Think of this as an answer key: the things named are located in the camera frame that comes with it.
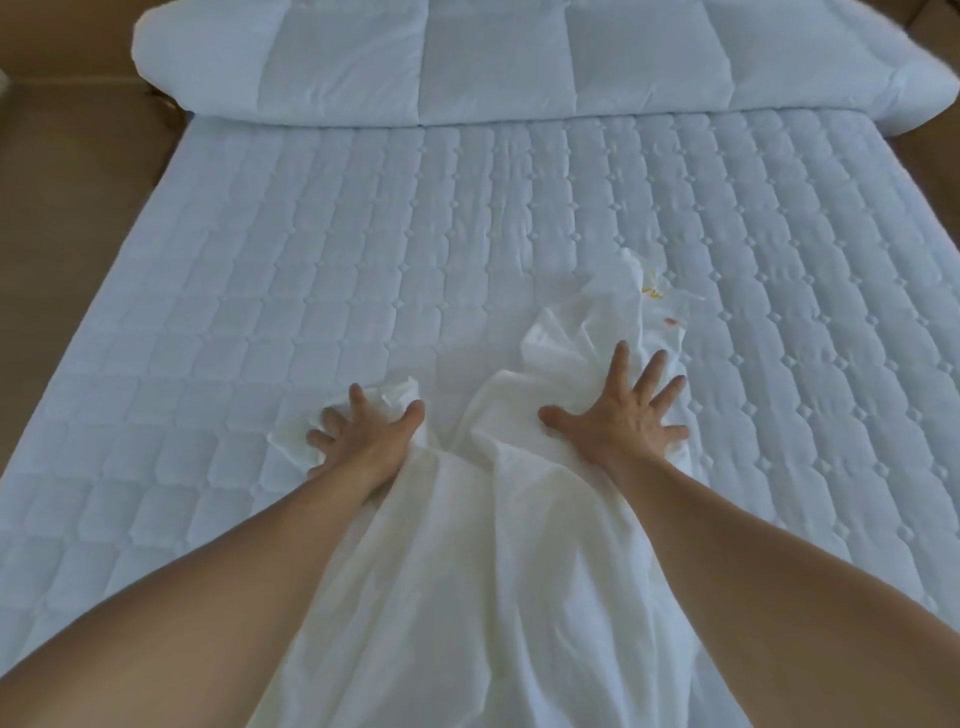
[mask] white mattress pad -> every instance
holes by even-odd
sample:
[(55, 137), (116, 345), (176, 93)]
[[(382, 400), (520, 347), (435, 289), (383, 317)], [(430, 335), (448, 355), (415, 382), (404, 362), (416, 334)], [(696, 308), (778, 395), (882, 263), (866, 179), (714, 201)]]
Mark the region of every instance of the white mattress pad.
[[(266, 433), (352, 381), (452, 432), (618, 247), (703, 297), (709, 485), (960, 626), (960, 259), (865, 115), (198, 119), (0, 484), (0, 670), (295, 487)], [(690, 711), (745, 724), (706, 656)]]

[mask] person's left hand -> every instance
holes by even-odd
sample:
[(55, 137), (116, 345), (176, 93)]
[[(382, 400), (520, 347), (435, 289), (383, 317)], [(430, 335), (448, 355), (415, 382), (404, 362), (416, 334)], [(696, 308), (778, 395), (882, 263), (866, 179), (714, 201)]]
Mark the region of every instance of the person's left hand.
[(349, 399), (349, 419), (328, 407), (323, 413), (326, 432), (318, 429), (307, 432), (307, 444), (326, 456), (324, 463), (311, 469), (307, 477), (312, 480), (351, 463), (369, 477), (372, 492), (392, 481), (403, 465), (410, 439), (423, 423), (423, 402), (411, 402), (403, 417), (391, 423), (367, 401), (359, 384), (350, 385)]

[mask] forearm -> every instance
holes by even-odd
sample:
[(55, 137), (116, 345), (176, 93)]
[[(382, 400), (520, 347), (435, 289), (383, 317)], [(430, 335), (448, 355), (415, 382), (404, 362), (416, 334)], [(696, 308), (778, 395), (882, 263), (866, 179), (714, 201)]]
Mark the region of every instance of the forearm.
[(665, 461), (611, 473), (754, 724), (955, 724), (960, 637), (920, 606)]
[(78, 619), (0, 681), (0, 726), (244, 725), (364, 478), (334, 469)]

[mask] finger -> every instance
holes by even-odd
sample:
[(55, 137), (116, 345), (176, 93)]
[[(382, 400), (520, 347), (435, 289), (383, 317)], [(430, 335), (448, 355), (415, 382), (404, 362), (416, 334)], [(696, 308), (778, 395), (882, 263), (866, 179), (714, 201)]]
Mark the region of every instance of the finger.
[(680, 396), (680, 393), (684, 390), (686, 386), (686, 377), (683, 375), (674, 376), (670, 379), (670, 382), (660, 390), (660, 393), (650, 400), (650, 406), (653, 408), (654, 412), (657, 413), (657, 417), (663, 417), (666, 414), (666, 411), (673, 406), (673, 403), (677, 400), (677, 397)]
[(610, 370), (607, 372), (607, 382), (604, 384), (605, 394), (621, 398), (627, 394), (627, 370), (630, 368), (630, 347), (627, 342), (621, 341), (613, 350), (610, 361)]
[(567, 431), (570, 426), (570, 421), (573, 418), (573, 415), (571, 415), (562, 407), (553, 405), (549, 407), (541, 407), (540, 412), (537, 414), (540, 417), (540, 421), (547, 427), (550, 429), (555, 429), (561, 433)]
[(639, 397), (641, 404), (646, 404), (654, 398), (665, 368), (666, 352), (661, 349), (650, 357), (650, 362), (634, 385), (634, 394)]
[(367, 401), (367, 395), (363, 393), (363, 387), (359, 384), (351, 384), (349, 397), (350, 411), (353, 413), (354, 418), (367, 414), (370, 403)]
[(668, 425), (663, 429), (667, 443), (681, 443), (690, 436), (686, 425)]
[(414, 432), (423, 424), (426, 417), (426, 407), (423, 400), (414, 400), (407, 405), (403, 417), (397, 420), (394, 425), (402, 430), (407, 437), (413, 437)]
[(306, 444), (311, 448), (318, 449), (324, 454), (326, 454), (334, 442), (336, 441), (332, 437), (325, 432), (320, 432), (318, 429), (311, 429), (306, 433)]
[(320, 421), (324, 425), (327, 434), (333, 437), (339, 437), (344, 427), (347, 426), (347, 418), (333, 407), (326, 407), (320, 416)]

